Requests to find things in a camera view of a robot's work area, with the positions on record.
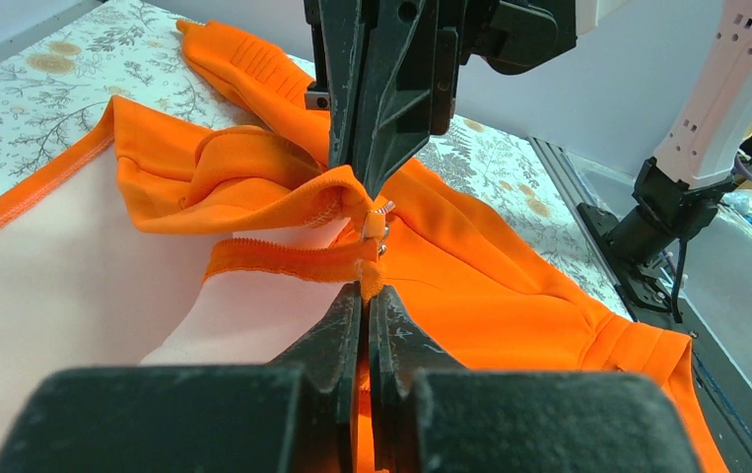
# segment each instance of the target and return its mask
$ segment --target orange hem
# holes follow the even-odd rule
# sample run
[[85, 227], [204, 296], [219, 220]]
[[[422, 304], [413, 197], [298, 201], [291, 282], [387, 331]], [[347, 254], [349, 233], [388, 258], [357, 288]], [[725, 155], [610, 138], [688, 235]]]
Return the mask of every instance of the orange hem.
[[111, 101], [82, 140], [0, 196], [0, 229], [30, 210], [44, 196], [105, 151], [114, 139]]

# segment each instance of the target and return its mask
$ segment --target floral tablecloth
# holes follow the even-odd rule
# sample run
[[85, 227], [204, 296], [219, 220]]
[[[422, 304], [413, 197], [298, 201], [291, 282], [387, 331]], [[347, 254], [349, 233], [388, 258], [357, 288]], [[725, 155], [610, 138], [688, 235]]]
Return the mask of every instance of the floral tablecloth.
[[[82, 138], [112, 95], [208, 128], [260, 124], [184, 64], [179, 18], [139, 0], [110, 0], [2, 62], [0, 195]], [[458, 116], [418, 158], [493, 206], [589, 294], [627, 314], [528, 142]]]

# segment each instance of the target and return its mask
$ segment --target orange jacket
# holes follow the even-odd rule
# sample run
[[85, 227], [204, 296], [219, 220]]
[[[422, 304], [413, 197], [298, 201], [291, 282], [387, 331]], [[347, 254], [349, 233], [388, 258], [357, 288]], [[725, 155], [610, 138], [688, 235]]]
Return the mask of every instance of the orange jacket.
[[[225, 240], [214, 248], [208, 277], [260, 270], [358, 280], [366, 299], [391, 285], [414, 321], [473, 369], [643, 373], [673, 401], [704, 469], [726, 471], [695, 397], [688, 337], [612, 313], [541, 259], [492, 208], [416, 160], [373, 201], [348, 167], [327, 170], [329, 116], [305, 109], [311, 78], [281, 49], [216, 23], [178, 28], [188, 64], [273, 132], [211, 132], [114, 98], [83, 140], [89, 146], [57, 159], [56, 172], [81, 166], [113, 132], [117, 182], [141, 231], [208, 234], [349, 218], [325, 249]], [[26, 179], [2, 196], [0, 210], [49, 176], [43, 169]], [[387, 252], [379, 256], [385, 225]], [[369, 390], [365, 379], [362, 390]], [[366, 472], [374, 470], [373, 442], [368, 396], [362, 398], [359, 468]]]

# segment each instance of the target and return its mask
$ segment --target black cable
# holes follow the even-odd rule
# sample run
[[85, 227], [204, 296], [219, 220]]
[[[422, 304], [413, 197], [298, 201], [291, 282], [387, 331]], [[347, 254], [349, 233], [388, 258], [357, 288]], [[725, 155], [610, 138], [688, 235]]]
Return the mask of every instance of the black cable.
[[677, 298], [680, 296], [680, 286], [683, 283], [683, 267], [686, 265], [686, 247], [689, 241], [680, 238], [678, 244], [680, 245], [680, 256], [677, 258], [677, 273], [674, 276], [674, 282], [671, 285], [671, 315], [674, 317], [674, 321], [677, 323], [683, 323], [683, 315], [680, 313], [680, 309], [677, 307]]

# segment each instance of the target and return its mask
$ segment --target orange fabric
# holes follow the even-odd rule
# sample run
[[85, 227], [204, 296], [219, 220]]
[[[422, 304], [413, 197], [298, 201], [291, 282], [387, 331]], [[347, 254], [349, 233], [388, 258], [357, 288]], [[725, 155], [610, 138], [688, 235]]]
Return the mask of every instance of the orange fabric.
[[[205, 234], [351, 220], [323, 250], [226, 240], [214, 248], [208, 277], [262, 270], [360, 280], [366, 298], [392, 285], [414, 321], [473, 369], [644, 373], [674, 402], [705, 470], [726, 470], [694, 394], [688, 337], [611, 313], [493, 209], [449, 188], [416, 160], [373, 201], [349, 168], [327, 170], [329, 117], [305, 109], [311, 78], [282, 50], [216, 23], [178, 28], [189, 65], [274, 133], [211, 132], [114, 98], [76, 150], [11, 191], [0, 219], [10, 212], [1, 209], [23, 205], [19, 196], [30, 202], [41, 194], [37, 189], [46, 193], [73, 173], [113, 127], [118, 186], [141, 231]], [[379, 256], [385, 226], [387, 252]], [[366, 379], [361, 387], [358, 458], [360, 471], [368, 472], [374, 466]]]

